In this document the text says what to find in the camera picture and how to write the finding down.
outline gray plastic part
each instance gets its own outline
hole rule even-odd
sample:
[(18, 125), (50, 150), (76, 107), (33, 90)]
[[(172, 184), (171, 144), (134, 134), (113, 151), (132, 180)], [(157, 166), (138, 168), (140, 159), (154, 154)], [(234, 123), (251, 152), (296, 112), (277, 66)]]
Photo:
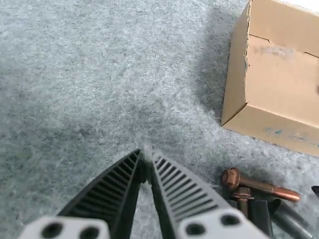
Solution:
[(269, 239), (237, 209), (221, 208), (184, 219), (179, 239)]
[(275, 199), (269, 204), (272, 220), (295, 239), (314, 239), (308, 222), (291, 209), (284, 201)]
[[(52, 233), (55, 233), (56, 229), (51, 227), (52, 225), (61, 226), (61, 230), (55, 236)], [(52, 237), (43, 234), (47, 228), (49, 228)], [(68, 217), (39, 218), (28, 224), (18, 239), (85, 239), (92, 238), (88, 237), (90, 234), (92, 235), (92, 231), (97, 232), (95, 239), (111, 239), (108, 225), (103, 220)]]
[(149, 167), (164, 239), (177, 238), (178, 224), (185, 218), (231, 208), (209, 184), (173, 160), (160, 157)]
[(145, 181), (143, 155), (137, 149), (89, 183), (58, 216), (101, 219), (112, 239), (129, 239), (140, 185)]

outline gray metal tube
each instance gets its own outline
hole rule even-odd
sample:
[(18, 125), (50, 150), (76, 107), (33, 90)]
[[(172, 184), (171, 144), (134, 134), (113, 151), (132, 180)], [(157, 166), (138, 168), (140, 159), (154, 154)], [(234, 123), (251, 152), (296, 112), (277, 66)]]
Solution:
[(313, 229), (298, 213), (280, 199), (269, 204), (272, 220), (295, 239), (314, 239)]

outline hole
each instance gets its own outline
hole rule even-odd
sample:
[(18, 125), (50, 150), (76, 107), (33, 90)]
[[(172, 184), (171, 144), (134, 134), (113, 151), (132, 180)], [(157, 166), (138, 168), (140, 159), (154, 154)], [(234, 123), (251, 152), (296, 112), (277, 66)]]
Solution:
[(186, 233), (190, 236), (202, 235), (205, 231), (205, 227), (202, 224), (192, 223), (186, 227)]
[(80, 234), (80, 239), (95, 239), (99, 235), (99, 229), (95, 227), (89, 227), (84, 229)]
[(221, 223), (224, 226), (233, 226), (240, 223), (239, 219), (233, 215), (223, 215), (221, 218)]
[(48, 239), (55, 238), (61, 233), (62, 229), (63, 225), (61, 223), (50, 223), (43, 229), (42, 236)]

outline copper bolt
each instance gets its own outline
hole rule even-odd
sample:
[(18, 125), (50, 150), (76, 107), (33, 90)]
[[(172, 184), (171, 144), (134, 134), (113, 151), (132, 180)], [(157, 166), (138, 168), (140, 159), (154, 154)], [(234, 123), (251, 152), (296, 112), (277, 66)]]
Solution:
[(250, 189), (244, 187), (238, 187), (237, 190), (233, 193), (232, 198), (237, 201), (239, 210), (248, 218), (248, 200), (254, 199), (251, 196)]
[(281, 187), (276, 187), (271, 184), (261, 183), (240, 175), (237, 168), (226, 169), (222, 173), (222, 184), (229, 189), (234, 190), (238, 186), (244, 186), (261, 192), (271, 194), (277, 198), (297, 202), (300, 200), (300, 194)]

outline carpet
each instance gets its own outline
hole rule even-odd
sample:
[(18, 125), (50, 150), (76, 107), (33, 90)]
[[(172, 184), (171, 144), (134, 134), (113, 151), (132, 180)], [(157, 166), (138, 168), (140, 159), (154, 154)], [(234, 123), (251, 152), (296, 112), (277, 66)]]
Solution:
[[(302, 200), (290, 205), (319, 228), (318, 158), (220, 127), (230, 36), (245, 4), (1, 1), (0, 237), (55, 215), (146, 144), (218, 192), (232, 166), (298, 191)], [(161, 238), (149, 185), (131, 238)]]

